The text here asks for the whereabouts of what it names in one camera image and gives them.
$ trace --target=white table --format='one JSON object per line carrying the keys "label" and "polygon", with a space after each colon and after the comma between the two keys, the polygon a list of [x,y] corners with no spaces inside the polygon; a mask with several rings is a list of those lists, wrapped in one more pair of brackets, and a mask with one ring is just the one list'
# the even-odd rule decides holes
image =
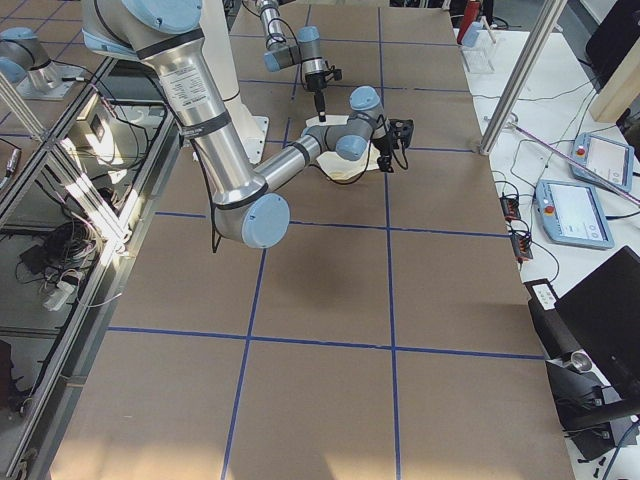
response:
{"label": "white table", "polygon": [[[489,42],[488,36],[486,36],[486,32],[482,32],[482,35],[485,37],[481,37],[480,42],[484,42],[486,45]],[[488,124],[485,117],[492,115],[498,100],[482,96],[497,97],[501,95],[528,34],[526,32],[496,32],[496,35],[498,43],[491,56],[494,72],[467,72],[470,90],[474,95],[476,114],[483,131]],[[520,98],[554,97],[582,84],[586,85],[578,88],[575,92],[553,100],[518,101],[514,108],[514,113],[518,117],[518,125],[549,143],[561,139],[574,139],[579,133],[578,125],[583,112],[590,103],[591,97],[595,95],[595,91],[588,81],[589,78],[580,67],[562,34],[552,34]],[[611,124],[593,121],[587,112],[580,131],[599,130],[610,126]],[[624,137],[617,128],[603,130],[598,132],[598,135],[624,142]],[[558,259],[560,271],[553,285],[558,295],[562,296],[623,245],[629,245],[636,252],[640,252],[640,215],[609,222],[616,243],[616,246],[611,250],[599,251],[551,243],[541,228],[537,213],[530,208],[532,197],[524,196],[532,194],[533,188],[510,173],[518,144],[525,138],[515,130],[505,130],[490,155],[491,166],[496,180],[506,179],[517,186],[522,196],[520,198],[522,216],[531,225],[533,240],[547,248]],[[564,142],[559,144],[558,148],[568,153],[571,146],[571,142]],[[515,163],[515,173],[534,185],[539,178],[576,181],[570,173],[568,164],[557,156],[551,158],[548,168],[544,168],[549,154],[549,150],[535,143],[522,143]],[[640,170],[639,167],[636,162],[635,170]],[[504,184],[498,183],[496,186],[498,192],[501,193]],[[512,187],[507,185],[505,193],[513,193]],[[636,197],[640,195],[640,181],[635,182],[632,194]],[[598,189],[598,196],[607,215],[624,215],[636,210],[636,207],[627,200],[602,189]],[[554,277],[556,264],[551,256],[535,245],[533,246],[533,255],[534,259],[525,262],[522,266],[522,281]],[[567,446],[572,455],[576,479],[592,479],[595,468],[598,467],[595,465],[596,462],[588,465],[579,464],[577,458],[580,458],[580,453],[572,442],[568,441]],[[611,455],[612,452],[608,453],[607,457],[610,458]],[[600,467],[600,478],[602,478],[604,468]],[[639,472],[640,447],[627,447],[620,452],[610,472],[609,480],[638,478]]]}

